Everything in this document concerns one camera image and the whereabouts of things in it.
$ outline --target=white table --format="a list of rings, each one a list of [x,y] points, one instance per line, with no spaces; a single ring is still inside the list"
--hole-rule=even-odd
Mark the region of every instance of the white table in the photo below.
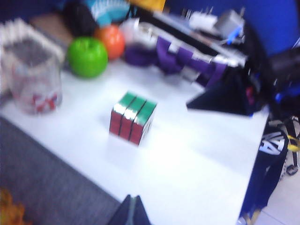
[[[53,113],[26,115],[10,101],[1,114],[119,201],[140,195],[155,225],[235,224],[266,113],[188,111],[202,88],[121,60],[96,79],[63,72],[62,84]],[[139,147],[108,133],[112,106],[127,90],[158,102]]]

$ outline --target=gray carpet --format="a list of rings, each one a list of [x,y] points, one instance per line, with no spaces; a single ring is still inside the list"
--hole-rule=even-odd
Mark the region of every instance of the gray carpet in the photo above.
[[[120,205],[3,118],[0,150],[0,186],[34,225],[105,225]]]

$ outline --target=orange object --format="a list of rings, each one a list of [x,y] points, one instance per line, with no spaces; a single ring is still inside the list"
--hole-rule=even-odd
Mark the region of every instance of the orange object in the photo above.
[[[165,0],[128,0],[131,4],[137,5],[150,11],[163,11]]]
[[[22,204],[14,204],[13,198],[6,189],[0,190],[0,223],[1,225],[32,225],[31,222],[24,222],[25,208]]]
[[[96,28],[94,37],[103,42],[106,47],[108,59],[119,58],[125,49],[125,40],[122,32],[116,25]]]

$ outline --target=tile floor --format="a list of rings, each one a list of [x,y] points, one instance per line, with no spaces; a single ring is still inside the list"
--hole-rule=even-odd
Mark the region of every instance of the tile floor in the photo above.
[[[290,164],[289,152],[287,165]],[[300,170],[291,177],[285,174],[255,225],[300,225]]]

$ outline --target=rubik's cube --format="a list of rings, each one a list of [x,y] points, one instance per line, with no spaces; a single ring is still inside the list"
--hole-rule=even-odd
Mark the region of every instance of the rubik's cube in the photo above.
[[[137,145],[147,134],[156,103],[127,92],[114,105],[109,131]]]

